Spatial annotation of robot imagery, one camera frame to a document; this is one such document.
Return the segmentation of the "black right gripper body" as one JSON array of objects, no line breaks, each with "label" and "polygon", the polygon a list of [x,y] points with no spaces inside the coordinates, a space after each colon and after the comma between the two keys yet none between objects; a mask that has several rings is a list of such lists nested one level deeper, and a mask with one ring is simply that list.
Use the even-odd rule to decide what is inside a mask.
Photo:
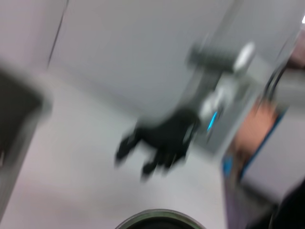
[{"label": "black right gripper body", "polygon": [[180,109],[156,125],[141,125],[142,141],[156,149],[154,158],[163,158],[169,170],[184,160],[191,140],[199,128],[199,117],[190,109]]}]

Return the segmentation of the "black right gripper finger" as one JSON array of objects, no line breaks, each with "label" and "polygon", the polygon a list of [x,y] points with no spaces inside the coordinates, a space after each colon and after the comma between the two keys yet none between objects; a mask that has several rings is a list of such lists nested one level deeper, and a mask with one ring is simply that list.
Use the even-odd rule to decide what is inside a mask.
[{"label": "black right gripper finger", "polygon": [[119,144],[115,154],[115,164],[120,164],[142,139],[142,128],[135,128],[132,133],[125,136]]},{"label": "black right gripper finger", "polygon": [[143,165],[141,177],[148,178],[150,177],[156,170],[161,169],[164,164],[163,158],[153,158],[152,160],[146,162]]}]

